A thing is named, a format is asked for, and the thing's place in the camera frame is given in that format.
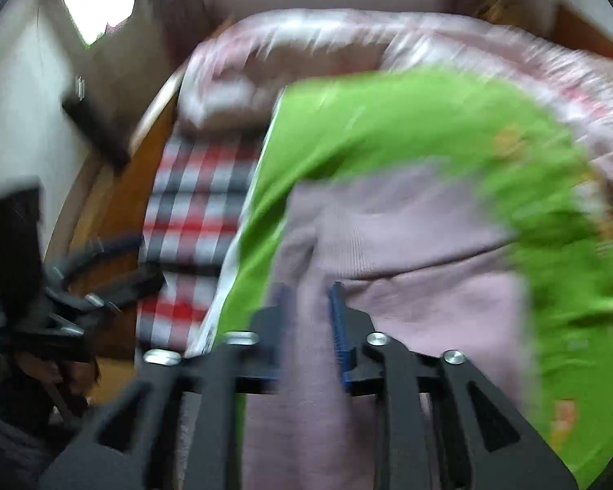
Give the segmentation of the red plaid bed sheet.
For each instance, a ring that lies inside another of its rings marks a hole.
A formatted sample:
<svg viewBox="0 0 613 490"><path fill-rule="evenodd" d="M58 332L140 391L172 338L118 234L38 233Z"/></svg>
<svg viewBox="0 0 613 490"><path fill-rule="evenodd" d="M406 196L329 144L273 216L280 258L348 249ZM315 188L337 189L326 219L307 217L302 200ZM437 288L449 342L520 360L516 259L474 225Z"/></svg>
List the red plaid bed sheet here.
<svg viewBox="0 0 613 490"><path fill-rule="evenodd" d="M137 306L143 347L187 351L199 339L235 239L260 156L258 139L192 139L174 134L160 158L143 217L141 262L165 284Z"/></svg>

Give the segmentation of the pale pink floral quilt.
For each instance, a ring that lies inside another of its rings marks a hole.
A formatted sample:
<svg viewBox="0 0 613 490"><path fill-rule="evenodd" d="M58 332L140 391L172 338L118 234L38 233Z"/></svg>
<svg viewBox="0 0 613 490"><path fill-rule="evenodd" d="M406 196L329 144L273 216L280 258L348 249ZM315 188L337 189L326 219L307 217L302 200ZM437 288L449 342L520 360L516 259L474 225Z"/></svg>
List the pale pink floral quilt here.
<svg viewBox="0 0 613 490"><path fill-rule="evenodd" d="M455 14L254 14L192 52L178 118L193 134L251 129L269 123L275 100L293 82L425 64L514 82L571 127L613 189L613 61Z"/></svg>

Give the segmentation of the lilac fleece pants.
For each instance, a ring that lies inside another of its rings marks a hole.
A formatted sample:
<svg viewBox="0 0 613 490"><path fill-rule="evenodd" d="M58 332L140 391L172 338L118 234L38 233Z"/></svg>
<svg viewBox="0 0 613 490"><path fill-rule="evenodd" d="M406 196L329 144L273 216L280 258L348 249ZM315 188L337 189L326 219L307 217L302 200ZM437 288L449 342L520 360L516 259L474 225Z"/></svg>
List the lilac fleece pants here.
<svg viewBox="0 0 613 490"><path fill-rule="evenodd" d="M532 404L529 296L514 234L474 176L417 164L292 189L271 269L294 293L278 392L246 410L248 489L368 489L373 401L339 381L328 292L412 351L456 348L520 410Z"/></svg>

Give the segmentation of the green cartoon blanket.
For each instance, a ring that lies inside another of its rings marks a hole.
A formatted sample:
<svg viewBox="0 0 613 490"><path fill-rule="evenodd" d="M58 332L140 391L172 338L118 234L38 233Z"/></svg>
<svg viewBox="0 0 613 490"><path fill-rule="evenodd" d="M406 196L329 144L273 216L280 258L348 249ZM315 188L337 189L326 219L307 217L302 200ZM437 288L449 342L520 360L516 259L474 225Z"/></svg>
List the green cartoon blanket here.
<svg viewBox="0 0 613 490"><path fill-rule="evenodd" d="M301 181L437 166L444 179L493 197L496 218L516 232L541 373L534 423L550 431L559 401L574 402L560 456L588 488L613 460L613 214L597 211L605 195L579 114L543 90L445 67L289 86L275 105L208 320L224 334L250 319Z"/></svg>

